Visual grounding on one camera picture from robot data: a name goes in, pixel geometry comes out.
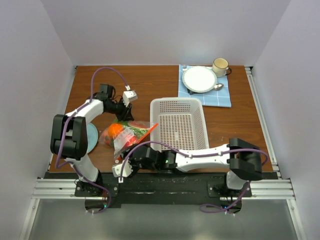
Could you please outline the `clear orange zip top bag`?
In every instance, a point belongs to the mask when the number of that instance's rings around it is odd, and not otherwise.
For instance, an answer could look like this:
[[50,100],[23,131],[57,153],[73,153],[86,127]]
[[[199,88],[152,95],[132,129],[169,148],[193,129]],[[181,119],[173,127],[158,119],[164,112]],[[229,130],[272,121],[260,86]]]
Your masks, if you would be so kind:
[[124,150],[141,143],[158,125],[148,121],[114,121],[101,133],[98,142],[113,147],[113,158],[118,164]]

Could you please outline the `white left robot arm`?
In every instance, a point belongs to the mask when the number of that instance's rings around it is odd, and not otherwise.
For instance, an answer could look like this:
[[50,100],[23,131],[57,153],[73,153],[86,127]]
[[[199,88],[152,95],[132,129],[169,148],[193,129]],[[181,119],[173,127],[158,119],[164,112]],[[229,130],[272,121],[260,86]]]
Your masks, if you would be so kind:
[[55,168],[69,164],[77,173],[80,188],[92,196],[106,193],[101,172],[88,155],[87,125],[103,113],[114,114],[118,121],[132,121],[131,102],[138,98],[127,85],[119,101],[115,100],[115,88],[101,84],[98,92],[80,107],[53,118],[50,151],[57,155]]

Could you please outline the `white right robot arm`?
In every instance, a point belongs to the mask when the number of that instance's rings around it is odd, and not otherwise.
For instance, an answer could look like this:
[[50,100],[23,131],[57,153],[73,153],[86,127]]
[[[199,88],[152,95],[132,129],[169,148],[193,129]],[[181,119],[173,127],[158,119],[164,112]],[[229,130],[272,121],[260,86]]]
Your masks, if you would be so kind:
[[240,138],[228,143],[198,150],[176,149],[159,141],[135,144],[123,152],[124,159],[115,172],[118,181],[133,176],[138,170],[187,173],[198,169],[227,170],[223,192],[235,196],[245,184],[263,178],[263,166],[269,155]]

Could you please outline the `fake orange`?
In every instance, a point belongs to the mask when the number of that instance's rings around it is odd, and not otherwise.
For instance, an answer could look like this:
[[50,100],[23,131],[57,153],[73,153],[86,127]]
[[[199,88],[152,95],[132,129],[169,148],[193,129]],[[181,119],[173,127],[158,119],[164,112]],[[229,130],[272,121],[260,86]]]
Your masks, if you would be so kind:
[[112,139],[115,139],[122,131],[124,130],[124,126],[120,123],[112,123],[108,129],[108,136]]

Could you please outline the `fake red apple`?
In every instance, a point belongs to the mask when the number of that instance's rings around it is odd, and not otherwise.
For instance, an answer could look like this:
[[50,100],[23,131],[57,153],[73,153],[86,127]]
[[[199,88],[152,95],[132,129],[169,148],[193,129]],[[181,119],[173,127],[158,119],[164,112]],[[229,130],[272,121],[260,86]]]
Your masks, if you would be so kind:
[[135,135],[126,135],[120,138],[121,148],[128,148],[137,143],[137,137]]

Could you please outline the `fake watermelon slice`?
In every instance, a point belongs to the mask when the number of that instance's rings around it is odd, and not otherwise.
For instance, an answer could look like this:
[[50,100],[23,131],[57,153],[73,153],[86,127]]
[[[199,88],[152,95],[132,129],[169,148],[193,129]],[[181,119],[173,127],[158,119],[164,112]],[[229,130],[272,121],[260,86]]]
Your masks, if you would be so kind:
[[126,121],[125,126],[136,131],[148,130],[150,123],[145,121]]

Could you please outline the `fake tomato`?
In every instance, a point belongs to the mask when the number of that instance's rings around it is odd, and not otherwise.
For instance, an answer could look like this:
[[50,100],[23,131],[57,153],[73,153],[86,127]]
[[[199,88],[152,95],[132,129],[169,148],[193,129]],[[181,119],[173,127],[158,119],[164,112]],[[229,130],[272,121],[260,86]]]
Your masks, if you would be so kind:
[[112,146],[113,145],[113,138],[109,136],[109,133],[107,131],[103,131],[100,138],[99,138],[99,142],[101,144]]

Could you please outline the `blue beige round plate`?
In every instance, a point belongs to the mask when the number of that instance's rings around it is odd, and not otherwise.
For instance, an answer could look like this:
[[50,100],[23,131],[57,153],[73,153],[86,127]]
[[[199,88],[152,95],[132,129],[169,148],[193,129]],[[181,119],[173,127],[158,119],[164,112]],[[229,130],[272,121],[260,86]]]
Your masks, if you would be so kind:
[[87,131],[87,153],[89,154],[97,145],[99,139],[99,133],[96,126],[92,123],[89,123],[86,126]]

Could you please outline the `white perforated plastic basket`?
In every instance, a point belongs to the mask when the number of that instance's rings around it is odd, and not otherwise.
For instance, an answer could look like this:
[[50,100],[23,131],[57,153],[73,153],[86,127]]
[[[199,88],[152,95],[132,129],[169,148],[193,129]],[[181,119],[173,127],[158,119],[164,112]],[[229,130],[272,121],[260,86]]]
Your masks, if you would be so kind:
[[177,150],[209,148],[209,139],[202,103],[192,97],[163,97],[150,103],[150,123],[158,126],[150,140]]

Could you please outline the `white round plate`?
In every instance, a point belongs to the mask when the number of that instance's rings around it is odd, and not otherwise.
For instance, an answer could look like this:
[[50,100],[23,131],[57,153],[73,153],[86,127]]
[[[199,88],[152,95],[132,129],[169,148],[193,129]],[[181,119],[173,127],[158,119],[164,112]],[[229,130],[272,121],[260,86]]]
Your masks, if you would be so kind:
[[191,66],[182,73],[182,83],[195,93],[206,93],[213,90],[218,83],[216,74],[205,66]]

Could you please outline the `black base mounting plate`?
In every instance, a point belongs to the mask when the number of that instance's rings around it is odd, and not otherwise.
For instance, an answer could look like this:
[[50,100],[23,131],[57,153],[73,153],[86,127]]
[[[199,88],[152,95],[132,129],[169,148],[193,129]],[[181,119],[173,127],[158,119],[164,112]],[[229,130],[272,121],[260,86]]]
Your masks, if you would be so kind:
[[111,173],[98,176],[107,193],[87,182],[75,180],[74,195],[85,198],[85,209],[120,208],[122,205],[202,205],[228,207],[239,196],[251,197],[252,190],[227,188],[225,173],[192,172],[173,174],[138,173],[119,183]]

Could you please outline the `metal spoon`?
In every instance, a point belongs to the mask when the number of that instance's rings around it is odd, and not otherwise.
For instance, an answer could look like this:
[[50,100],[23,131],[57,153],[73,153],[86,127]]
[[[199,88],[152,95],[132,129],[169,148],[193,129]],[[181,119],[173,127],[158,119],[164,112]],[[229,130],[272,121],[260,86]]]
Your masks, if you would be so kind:
[[214,90],[214,91],[219,91],[219,90],[221,90],[223,87],[224,87],[224,84],[223,84],[223,83],[218,83],[218,84],[216,84],[216,85],[213,87],[213,90]]

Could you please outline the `cream enamel mug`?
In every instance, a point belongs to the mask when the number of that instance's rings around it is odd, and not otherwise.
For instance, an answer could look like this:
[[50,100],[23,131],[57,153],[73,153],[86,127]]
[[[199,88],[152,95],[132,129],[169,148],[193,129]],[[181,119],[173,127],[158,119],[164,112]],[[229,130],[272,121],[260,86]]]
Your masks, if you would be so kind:
[[228,76],[232,73],[232,69],[229,67],[229,63],[224,58],[216,58],[212,64],[212,71],[217,78]]

